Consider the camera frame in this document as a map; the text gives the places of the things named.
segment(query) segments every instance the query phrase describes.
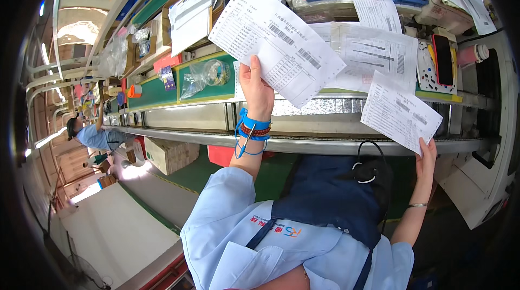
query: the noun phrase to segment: smartphone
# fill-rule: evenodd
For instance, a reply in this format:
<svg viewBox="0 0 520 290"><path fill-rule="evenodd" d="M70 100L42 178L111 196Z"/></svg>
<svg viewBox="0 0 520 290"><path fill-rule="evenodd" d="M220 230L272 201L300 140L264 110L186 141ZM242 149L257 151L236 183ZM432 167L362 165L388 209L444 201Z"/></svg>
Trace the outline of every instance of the smartphone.
<svg viewBox="0 0 520 290"><path fill-rule="evenodd" d="M433 52L437 69L437 83L443 86L453 85L453 69L449 40L442 35L432 36Z"/></svg>

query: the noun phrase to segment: worker in blue uniform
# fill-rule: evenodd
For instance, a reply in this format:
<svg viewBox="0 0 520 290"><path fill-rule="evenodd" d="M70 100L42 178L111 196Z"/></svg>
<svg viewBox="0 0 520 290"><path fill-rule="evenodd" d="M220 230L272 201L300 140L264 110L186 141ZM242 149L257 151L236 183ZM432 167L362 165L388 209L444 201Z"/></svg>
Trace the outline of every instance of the worker in blue uniform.
<svg viewBox="0 0 520 290"><path fill-rule="evenodd" d="M432 190L434 141L420 140L417 183L390 240L378 229L392 178L384 156L304 156L287 194L255 203L275 97L256 56L251 67L240 64L240 84L249 110L236 155L212 174L180 233L196 288L406 289Z"/></svg>
<svg viewBox="0 0 520 290"><path fill-rule="evenodd" d="M95 124L83 127L78 118L67 121L68 140L76 138L82 145L94 149L113 151L122 143L135 139L136 136L113 130L105 130L103 126L103 102L99 105L99 115Z"/></svg>

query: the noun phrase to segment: hand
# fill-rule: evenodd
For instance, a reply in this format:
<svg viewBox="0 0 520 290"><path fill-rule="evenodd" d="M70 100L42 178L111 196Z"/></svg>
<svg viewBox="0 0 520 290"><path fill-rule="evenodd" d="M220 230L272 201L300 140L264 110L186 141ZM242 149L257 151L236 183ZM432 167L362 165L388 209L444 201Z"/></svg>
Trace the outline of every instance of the hand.
<svg viewBox="0 0 520 290"><path fill-rule="evenodd" d="M275 91L261 78L260 60L251 56L251 68L240 64L240 85L248 102L248 118L267 122L275 105Z"/></svg>
<svg viewBox="0 0 520 290"><path fill-rule="evenodd" d="M435 141L430 140L426 145L423 138L419 138L419 145L423 152L423 157L415 154L415 169L417 170L417 182L433 182L433 170L435 169L435 160L437 159L437 148Z"/></svg>

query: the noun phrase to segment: green floor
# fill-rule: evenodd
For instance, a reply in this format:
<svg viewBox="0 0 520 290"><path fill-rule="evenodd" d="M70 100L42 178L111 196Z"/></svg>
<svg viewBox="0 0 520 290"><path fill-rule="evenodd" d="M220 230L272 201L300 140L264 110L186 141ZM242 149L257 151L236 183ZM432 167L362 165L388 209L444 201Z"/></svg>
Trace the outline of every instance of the green floor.
<svg viewBox="0 0 520 290"><path fill-rule="evenodd" d="M256 201L276 200L285 180L296 161L297 154L276 153L265 159L255 183ZM394 172L392 200L388 219L398 219L407 208L415 179L415 157L387 157ZM211 174L221 167L209 161L207 146L200 146L199 157L190 165L166 176L156 167L149 171L153 175L184 189L199 193Z"/></svg>

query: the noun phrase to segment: navy blue apron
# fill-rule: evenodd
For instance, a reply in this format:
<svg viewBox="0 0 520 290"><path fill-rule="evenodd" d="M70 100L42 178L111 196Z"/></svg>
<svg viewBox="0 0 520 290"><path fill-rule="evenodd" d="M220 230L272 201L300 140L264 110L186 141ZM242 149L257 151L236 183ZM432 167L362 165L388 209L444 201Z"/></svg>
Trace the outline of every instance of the navy blue apron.
<svg viewBox="0 0 520 290"><path fill-rule="evenodd" d="M384 196L386 192L378 192L379 196L374 196L371 184L382 184L382 189L385 189L388 177L391 182L392 174L387 171L389 167L384 167L386 164L383 166L377 161L356 165L356 169L352 170L354 163L355 157L303 156L294 173L289 195L273 202L271 219L246 247L255 249L277 219L320 227L334 226L369 249L354 286L354 290L363 289L372 265L372 250L381 238L378 223L386 213L384 204L388 201ZM359 183L358 180L372 181Z"/></svg>

